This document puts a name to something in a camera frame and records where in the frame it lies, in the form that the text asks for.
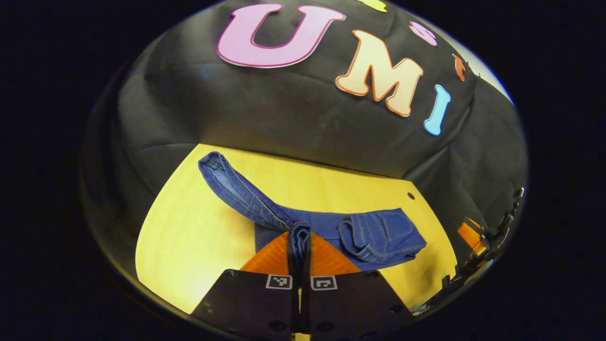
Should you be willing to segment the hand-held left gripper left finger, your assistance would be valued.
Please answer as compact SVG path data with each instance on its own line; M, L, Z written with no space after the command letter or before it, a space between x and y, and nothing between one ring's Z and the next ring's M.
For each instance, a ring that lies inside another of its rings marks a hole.
M241 269L226 269L192 317L242 340L294 340L300 281L292 267L289 237L283 233L275 238Z

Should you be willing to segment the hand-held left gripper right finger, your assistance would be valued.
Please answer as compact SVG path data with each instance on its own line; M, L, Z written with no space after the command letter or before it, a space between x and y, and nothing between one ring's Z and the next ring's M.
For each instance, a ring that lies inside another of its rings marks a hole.
M329 242L307 242L302 332L312 341L376 341L415 320L378 270L361 271Z

